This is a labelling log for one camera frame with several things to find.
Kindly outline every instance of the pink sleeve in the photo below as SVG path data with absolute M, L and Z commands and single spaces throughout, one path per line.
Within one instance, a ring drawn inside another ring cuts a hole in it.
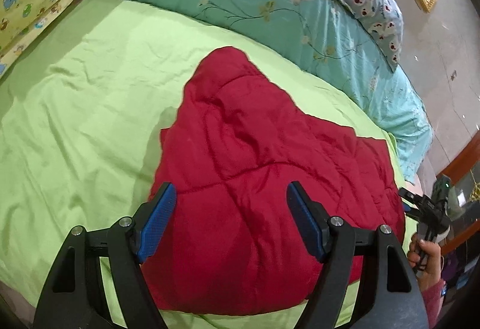
M 425 303 L 425 308 L 427 309 L 429 328 L 434 327 L 437 323 L 438 314 L 440 313 L 440 308 L 442 306 L 443 286 L 445 286 L 445 282 L 440 279 L 437 284 L 421 294 L 423 302 Z

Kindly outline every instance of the blue gripper pad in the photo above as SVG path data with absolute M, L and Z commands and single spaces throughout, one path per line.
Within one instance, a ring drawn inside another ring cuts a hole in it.
M 303 201 L 300 193 L 293 183 L 286 188 L 286 203 L 289 206 L 290 213 L 295 220 L 297 229 L 300 232 L 307 252 L 315 257 L 319 262 L 323 262 L 326 253 L 322 247 L 322 234 L 310 213 L 307 205 Z
M 176 203 L 177 192 L 173 184 L 169 184 L 140 233 L 140 247 L 137 251 L 140 264 L 143 264 L 157 250 Z

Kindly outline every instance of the green bed sheet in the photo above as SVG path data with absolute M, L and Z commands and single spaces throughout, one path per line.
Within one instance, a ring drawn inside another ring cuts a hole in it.
M 35 306 L 72 226 L 105 228 L 135 212 L 159 163 L 160 128 L 174 122 L 200 60 L 221 46 L 244 50 L 305 113 L 385 139 L 397 184 L 404 184 L 393 137 L 345 94 L 269 48 L 146 4 L 84 0 L 0 81 L 1 281 Z M 106 260 L 102 271 L 121 323 Z M 350 317 L 356 290 L 349 287 L 339 323 Z M 292 328 L 303 307 L 241 318 L 162 315 L 169 328 Z

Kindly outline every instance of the black device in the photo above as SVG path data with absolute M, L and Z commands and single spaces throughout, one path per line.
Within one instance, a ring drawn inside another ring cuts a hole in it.
M 441 175 L 433 184 L 431 198 L 426 195 L 413 194 L 405 188 L 398 190 L 398 194 L 402 198 L 417 207 L 412 208 L 404 205 L 405 214 L 426 225 L 425 235 L 421 236 L 425 241 L 435 241 L 438 235 L 444 233 L 450 227 L 451 221 L 446 212 L 448 208 L 448 193 L 451 187 L 452 181 L 450 178 Z M 424 251 L 419 251 L 418 254 L 420 261 L 413 269 L 415 273 L 425 269 L 427 258 Z
M 308 252 L 324 263 L 296 329 L 335 327 L 354 256 L 363 256 L 363 270 L 352 319 L 342 328 L 428 328 L 415 275 L 388 225 L 371 231 L 331 217 L 298 181 L 287 187 L 286 200 Z M 164 183 L 151 202 L 109 229 L 71 229 L 46 279 L 33 329 L 120 328 L 110 318 L 100 272 L 102 256 L 109 257 L 127 328 L 167 329 L 140 264 L 155 252 L 175 203 L 173 185 Z

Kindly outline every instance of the wrinkled fabric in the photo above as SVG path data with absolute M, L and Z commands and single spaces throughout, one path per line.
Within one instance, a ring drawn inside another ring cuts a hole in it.
M 322 266 L 287 207 L 294 180 L 330 215 L 361 228 L 387 223 L 403 240 L 386 143 L 306 115 L 240 50 L 217 49 L 202 60 L 160 138 L 151 195 L 164 181 L 178 195 L 142 267 L 160 309 L 240 316 L 307 298 Z M 350 281 L 360 272 L 358 257 Z
M 60 16 L 0 79 L 0 281 L 34 307 L 73 226 L 108 227 L 148 198 L 159 130 L 175 121 L 198 63 L 222 46 L 245 51 L 305 113 L 384 139 L 404 184 L 388 133 L 344 93 L 247 37 L 134 1 L 83 0 Z M 416 226 L 407 229 L 405 252 Z M 125 326 L 108 260 L 101 266 L 112 320 Z M 357 290 L 349 286 L 339 323 L 350 320 Z M 177 329 L 293 328 L 304 306 L 240 319 L 162 316 Z
M 433 139 L 425 107 L 402 68 L 392 73 L 374 39 L 340 1 L 134 1 L 247 36 L 344 92 L 395 137 L 404 177 L 414 181 Z

